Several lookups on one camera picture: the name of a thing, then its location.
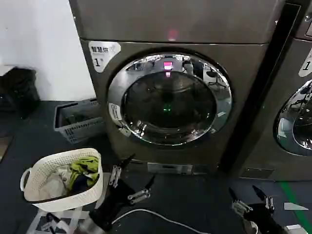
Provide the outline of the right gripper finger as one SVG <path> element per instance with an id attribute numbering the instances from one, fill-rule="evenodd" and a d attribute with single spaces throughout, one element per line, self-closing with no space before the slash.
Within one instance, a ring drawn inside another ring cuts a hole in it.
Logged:
<path id="1" fill-rule="evenodd" d="M 236 193 L 232 188 L 229 188 L 229 193 L 232 198 L 231 208 L 234 210 L 236 214 L 238 214 L 239 216 L 244 216 L 245 214 L 253 211 L 252 207 L 245 204 L 242 200 L 238 199 Z"/>
<path id="2" fill-rule="evenodd" d="M 268 209 L 269 211 L 275 211 L 273 197 L 267 196 L 260 188 L 256 187 L 255 185 L 253 185 L 252 187 L 256 195 L 260 198 L 260 200 L 265 203 L 265 208 Z"/>

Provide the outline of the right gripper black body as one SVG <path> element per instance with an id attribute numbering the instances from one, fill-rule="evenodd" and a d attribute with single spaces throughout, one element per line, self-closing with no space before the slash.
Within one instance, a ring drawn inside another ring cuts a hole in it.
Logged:
<path id="1" fill-rule="evenodd" d="M 252 210 L 244 213 L 243 217 L 254 222 L 261 234 L 286 234 L 285 229 L 273 218 L 272 212 L 263 203 L 249 205 Z"/>

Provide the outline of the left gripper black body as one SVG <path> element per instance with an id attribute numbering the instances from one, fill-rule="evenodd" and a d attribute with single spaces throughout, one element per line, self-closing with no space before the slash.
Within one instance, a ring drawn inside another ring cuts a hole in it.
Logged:
<path id="1" fill-rule="evenodd" d="M 103 203 L 89 213 L 92 221 L 103 231 L 110 231 L 117 214 L 123 207 L 130 206 L 128 196 L 134 193 L 134 189 L 120 180 L 116 188 L 108 186 L 107 192 L 109 194 Z"/>

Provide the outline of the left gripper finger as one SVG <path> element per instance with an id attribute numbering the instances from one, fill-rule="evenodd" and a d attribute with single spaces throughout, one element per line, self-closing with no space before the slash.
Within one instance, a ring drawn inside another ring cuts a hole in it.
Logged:
<path id="1" fill-rule="evenodd" d="M 120 179 L 122 170 L 127 167 L 134 157 L 135 154 L 132 154 L 128 158 L 122 160 L 119 164 L 113 166 L 108 183 L 109 186 L 112 186 L 113 188 L 118 186 L 118 180 Z"/>
<path id="2" fill-rule="evenodd" d="M 150 181 L 141 191 L 138 191 L 132 195 L 128 195 L 129 204 L 134 205 L 145 199 L 148 199 L 151 195 L 150 191 L 151 191 L 152 185 L 154 184 L 154 181 L 155 181 L 155 175 L 150 179 Z"/>

